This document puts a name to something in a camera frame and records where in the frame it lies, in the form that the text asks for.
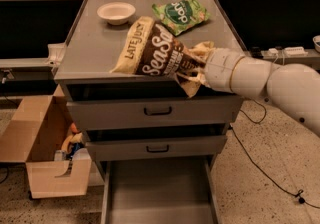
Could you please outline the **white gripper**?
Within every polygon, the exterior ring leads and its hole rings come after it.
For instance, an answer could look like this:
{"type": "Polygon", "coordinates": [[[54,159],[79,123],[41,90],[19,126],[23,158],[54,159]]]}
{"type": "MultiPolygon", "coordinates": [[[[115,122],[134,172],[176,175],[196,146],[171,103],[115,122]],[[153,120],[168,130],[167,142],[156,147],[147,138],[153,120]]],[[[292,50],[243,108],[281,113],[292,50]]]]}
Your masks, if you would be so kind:
{"type": "Polygon", "coordinates": [[[213,49],[214,43],[212,41],[201,42],[190,49],[190,52],[196,57],[208,58],[204,75],[199,73],[196,75],[177,74],[177,82],[189,98],[194,97],[202,85],[207,85],[215,91],[232,92],[232,74],[238,62],[245,55],[242,51],[234,49],[213,49]]]}

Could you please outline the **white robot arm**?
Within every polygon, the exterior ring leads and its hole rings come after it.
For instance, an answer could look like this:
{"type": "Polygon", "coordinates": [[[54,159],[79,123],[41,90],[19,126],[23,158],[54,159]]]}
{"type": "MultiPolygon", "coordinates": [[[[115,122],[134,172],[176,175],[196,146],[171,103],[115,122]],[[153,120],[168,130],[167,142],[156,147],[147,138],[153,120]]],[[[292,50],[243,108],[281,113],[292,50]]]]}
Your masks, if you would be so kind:
{"type": "Polygon", "coordinates": [[[195,82],[248,99],[267,99],[320,136],[320,74],[314,69],[255,59],[238,49],[216,48],[210,41],[188,53],[199,63],[195,82]]]}

